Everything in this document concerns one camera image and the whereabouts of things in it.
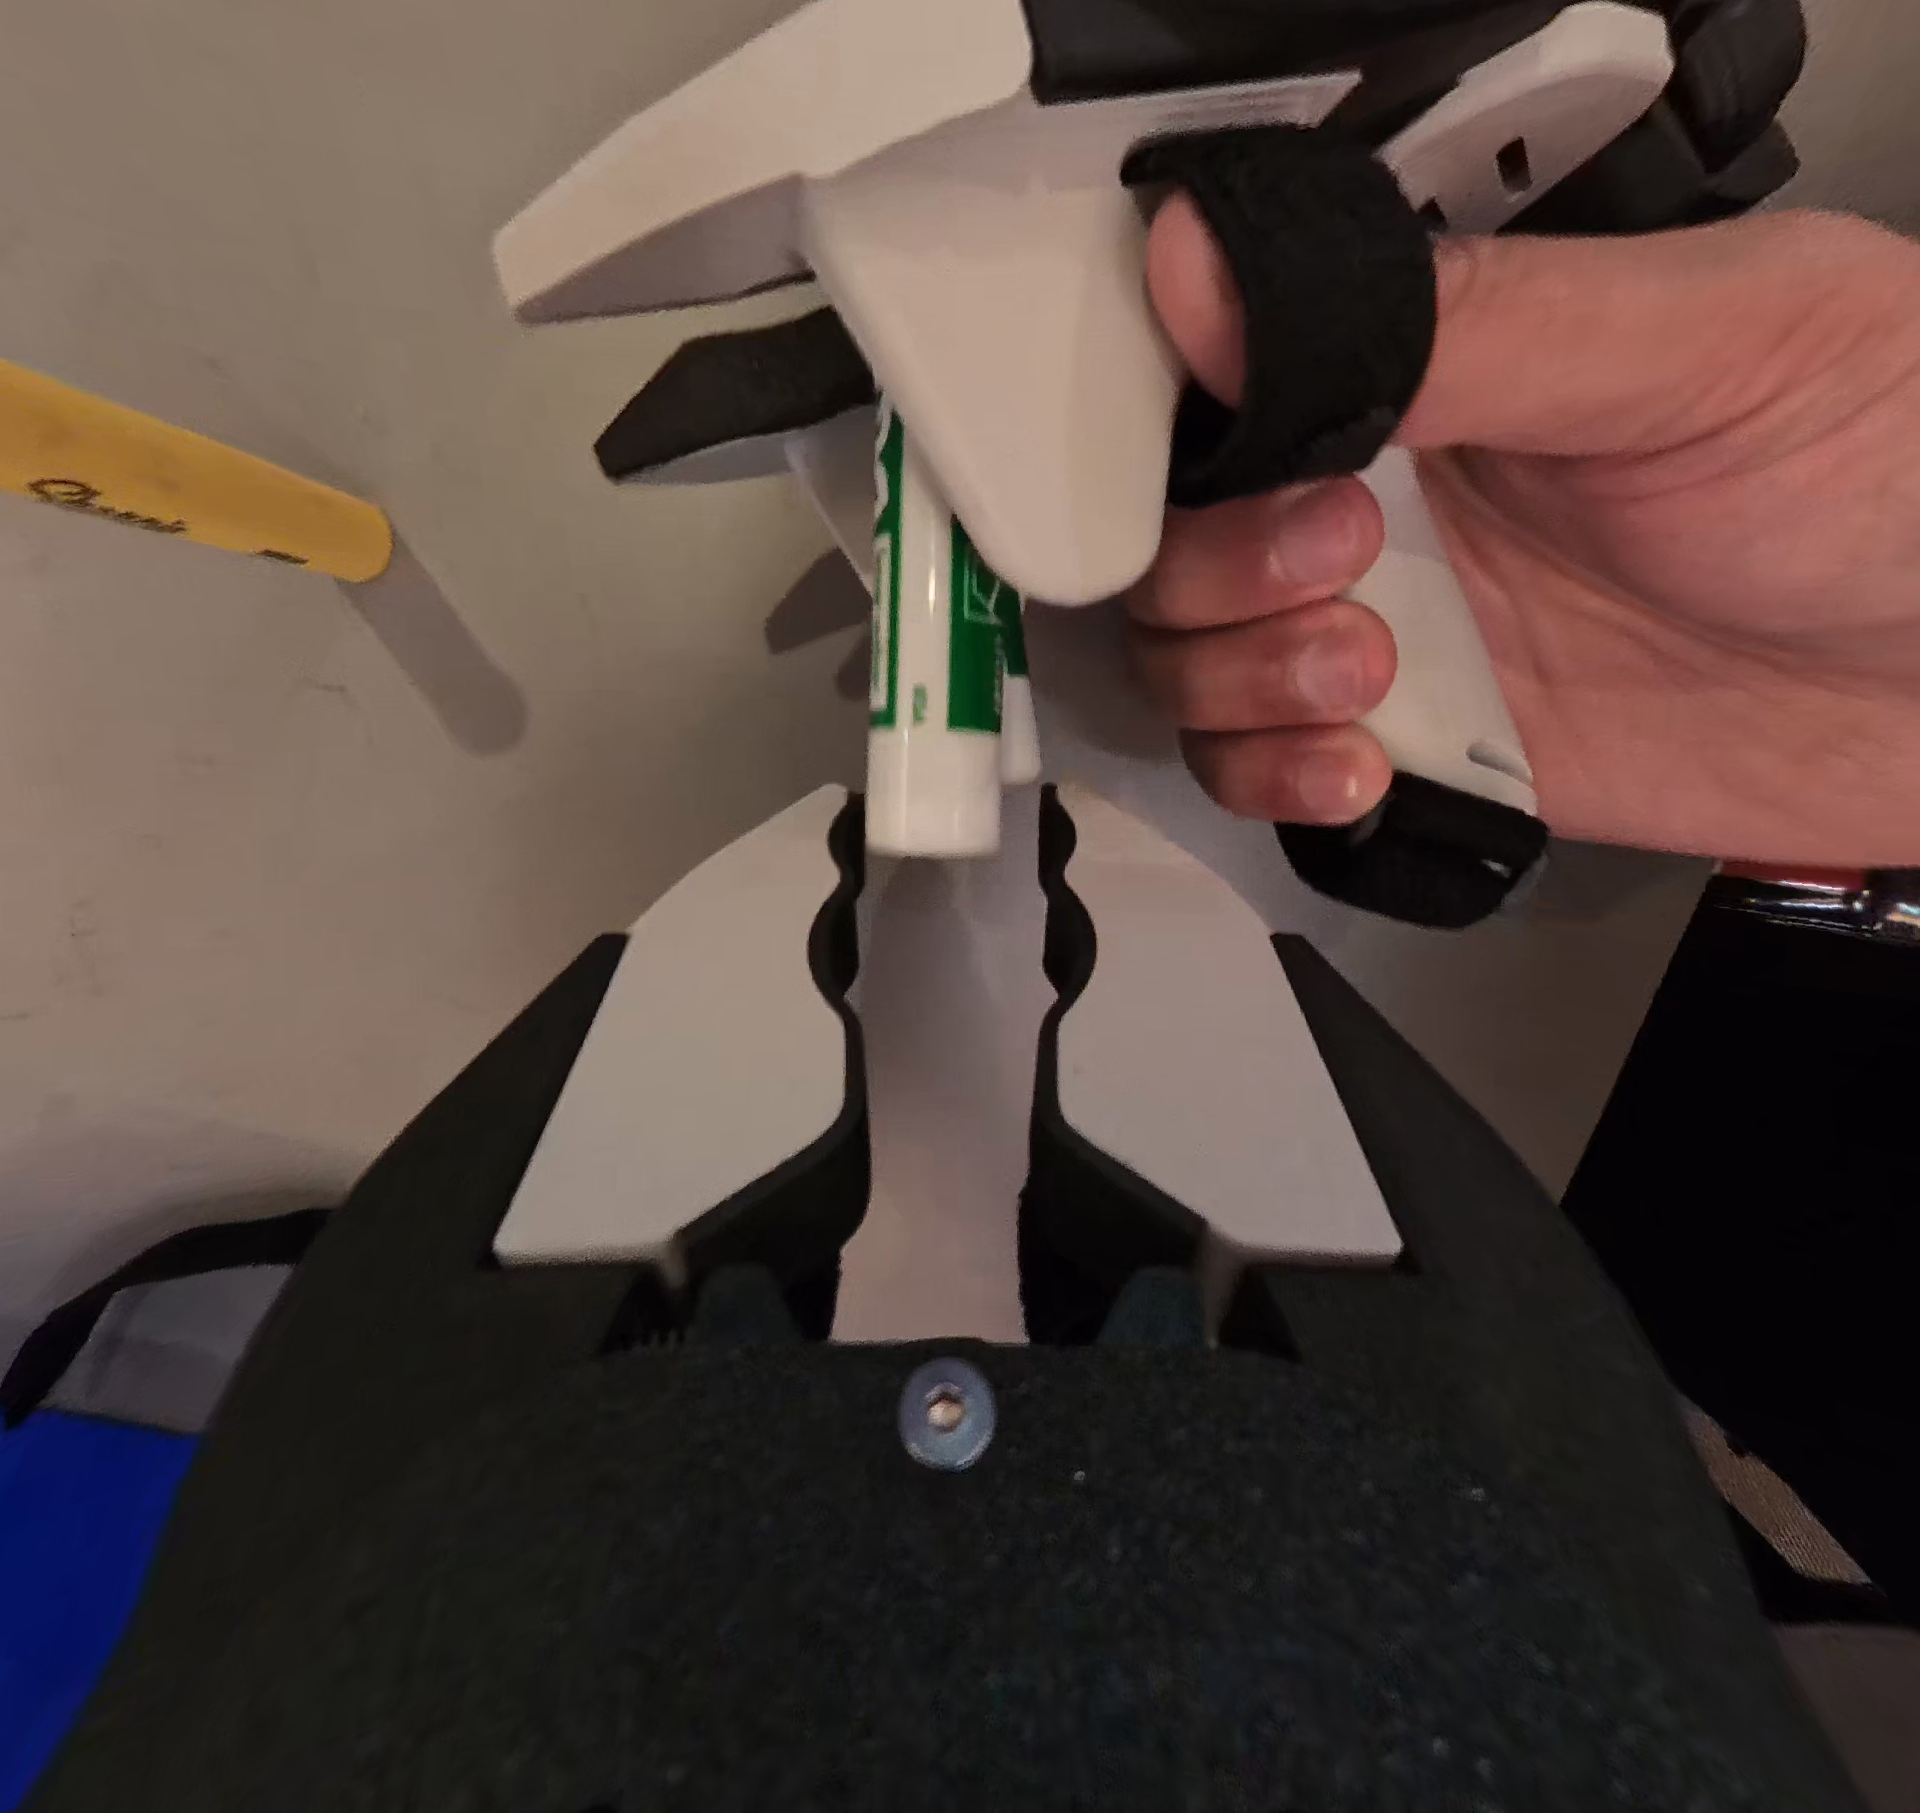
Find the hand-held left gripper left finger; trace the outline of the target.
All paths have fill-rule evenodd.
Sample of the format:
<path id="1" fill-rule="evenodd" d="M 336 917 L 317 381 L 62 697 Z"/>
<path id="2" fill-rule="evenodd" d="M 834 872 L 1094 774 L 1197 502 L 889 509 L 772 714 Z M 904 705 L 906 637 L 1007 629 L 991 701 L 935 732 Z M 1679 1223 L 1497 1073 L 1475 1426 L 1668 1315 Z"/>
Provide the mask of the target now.
<path id="1" fill-rule="evenodd" d="M 861 799 L 828 785 L 637 918 L 495 1236 L 504 1268 L 635 1264 L 671 1289 L 840 1268 L 872 1193 L 863 882 Z"/>

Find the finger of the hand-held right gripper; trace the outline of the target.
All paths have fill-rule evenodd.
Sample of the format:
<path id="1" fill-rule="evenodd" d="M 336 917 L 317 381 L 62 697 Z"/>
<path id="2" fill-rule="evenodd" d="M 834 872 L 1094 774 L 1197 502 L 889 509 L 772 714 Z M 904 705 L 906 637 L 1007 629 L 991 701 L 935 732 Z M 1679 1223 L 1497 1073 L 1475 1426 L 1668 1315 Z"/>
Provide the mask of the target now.
<path id="1" fill-rule="evenodd" d="M 1028 92 L 1022 0 L 809 0 L 642 109 L 495 239 L 517 321 L 726 304 L 809 275 L 805 190 Z"/>
<path id="2" fill-rule="evenodd" d="M 685 341 L 596 437 L 617 485 L 793 478 L 859 577 L 876 573 L 880 397 L 843 318 Z"/>

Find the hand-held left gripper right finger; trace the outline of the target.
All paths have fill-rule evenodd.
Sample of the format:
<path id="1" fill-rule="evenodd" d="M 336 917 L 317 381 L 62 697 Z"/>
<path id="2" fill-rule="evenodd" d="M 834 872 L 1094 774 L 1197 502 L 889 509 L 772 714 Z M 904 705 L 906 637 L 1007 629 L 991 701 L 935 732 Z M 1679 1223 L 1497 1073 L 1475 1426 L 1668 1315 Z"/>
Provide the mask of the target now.
<path id="1" fill-rule="evenodd" d="M 1405 1241 L 1263 914 L 1082 785 L 1040 796 L 1027 1244 L 1082 1289 L 1390 1271 Z"/>

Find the green dry erase marker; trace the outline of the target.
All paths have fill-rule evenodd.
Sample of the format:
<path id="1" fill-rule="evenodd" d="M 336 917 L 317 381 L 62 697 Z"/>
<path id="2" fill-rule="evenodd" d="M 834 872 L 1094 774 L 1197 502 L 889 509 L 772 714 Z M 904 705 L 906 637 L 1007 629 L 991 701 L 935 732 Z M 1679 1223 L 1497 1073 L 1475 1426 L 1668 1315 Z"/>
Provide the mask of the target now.
<path id="1" fill-rule="evenodd" d="M 1001 781 L 1007 789 L 1031 787 L 1043 774 L 1040 727 L 1028 668 L 1025 611 L 1004 582 L 994 600 L 1001 659 Z"/>
<path id="2" fill-rule="evenodd" d="M 956 33 L 960 0 L 933 6 L 935 26 Z M 983 101 L 969 80 L 953 90 L 935 78 L 936 51 L 917 41 L 911 15 L 911 0 L 814 0 L 800 21 L 819 36 L 822 73 L 849 114 L 845 131 L 828 138 L 822 176 L 865 169 L 889 147 Z M 827 224 L 819 210 L 807 213 L 805 232 L 827 239 L 814 262 L 880 387 L 869 846 L 893 857 L 986 857 L 1001 842 L 1001 616 L 1019 611 L 1019 600 L 983 562 L 889 391 L 899 341 L 865 280 L 869 260 L 836 226 L 839 201 L 828 196 L 827 208 Z"/>

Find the person's right hand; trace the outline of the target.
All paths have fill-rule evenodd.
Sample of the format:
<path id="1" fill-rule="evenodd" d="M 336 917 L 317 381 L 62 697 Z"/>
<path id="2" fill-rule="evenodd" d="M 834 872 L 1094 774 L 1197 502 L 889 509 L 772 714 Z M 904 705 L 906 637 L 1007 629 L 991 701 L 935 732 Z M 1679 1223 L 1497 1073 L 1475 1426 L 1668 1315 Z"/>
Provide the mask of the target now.
<path id="1" fill-rule="evenodd" d="M 1918 247 L 1788 210 L 1434 250 L 1398 444 L 1540 816 L 1775 869 L 1916 866 Z M 1140 684 L 1224 810 L 1345 827 L 1396 641 L 1359 480 L 1173 509 L 1129 594 Z"/>

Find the yellow highlighter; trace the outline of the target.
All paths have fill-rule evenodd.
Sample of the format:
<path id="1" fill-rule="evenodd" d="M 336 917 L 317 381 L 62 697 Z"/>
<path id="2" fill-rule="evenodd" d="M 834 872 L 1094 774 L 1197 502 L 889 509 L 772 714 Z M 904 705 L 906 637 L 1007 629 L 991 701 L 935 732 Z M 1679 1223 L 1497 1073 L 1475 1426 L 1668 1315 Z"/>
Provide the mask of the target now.
<path id="1" fill-rule="evenodd" d="M 2 362 L 2 488 L 354 584 L 378 579 L 397 551 L 377 505 L 13 361 Z"/>

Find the blue container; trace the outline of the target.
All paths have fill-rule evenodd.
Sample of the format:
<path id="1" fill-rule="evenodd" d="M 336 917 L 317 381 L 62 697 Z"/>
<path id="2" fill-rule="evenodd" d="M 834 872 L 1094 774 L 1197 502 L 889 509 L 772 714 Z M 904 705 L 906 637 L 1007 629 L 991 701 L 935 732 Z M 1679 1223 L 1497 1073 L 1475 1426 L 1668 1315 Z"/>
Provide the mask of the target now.
<path id="1" fill-rule="evenodd" d="M 72 1730 L 133 1608 L 200 1442 L 39 1414 L 2 1436 L 2 1807 Z"/>

